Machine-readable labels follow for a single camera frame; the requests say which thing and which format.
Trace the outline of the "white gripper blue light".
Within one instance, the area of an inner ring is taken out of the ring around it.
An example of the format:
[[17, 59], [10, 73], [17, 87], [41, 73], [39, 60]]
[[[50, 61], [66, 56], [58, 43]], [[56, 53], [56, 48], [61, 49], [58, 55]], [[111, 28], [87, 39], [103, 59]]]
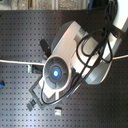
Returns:
[[[33, 88], [33, 91], [37, 96], [40, 96], [42, 89], [48, 98], [55, 96], [55, 99], [58, 99], [59, 93], [67, 88], [72, 78], [73, 67], [71, 58], [50, 56], [44, 64], [43, 77]], [[40, 108], [55, 104], [55, 101], [45, 101], [43, 97], [38, 98], [35, 94], [33, 94], [32, 103], [37, 104]]]

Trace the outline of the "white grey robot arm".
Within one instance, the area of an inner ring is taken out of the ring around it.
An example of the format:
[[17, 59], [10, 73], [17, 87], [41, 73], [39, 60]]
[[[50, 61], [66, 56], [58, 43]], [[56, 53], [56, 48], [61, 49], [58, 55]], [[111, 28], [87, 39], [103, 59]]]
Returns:
[[96, 85], [105, 79], [126, 35], [126, 1], [109, 0], [104, 29], [87, 33], [76, 21], [61, 27], [43, 62], [42, 76], [29, 89], [32, 106], [54, 105], [72, 95], [84, 81]]

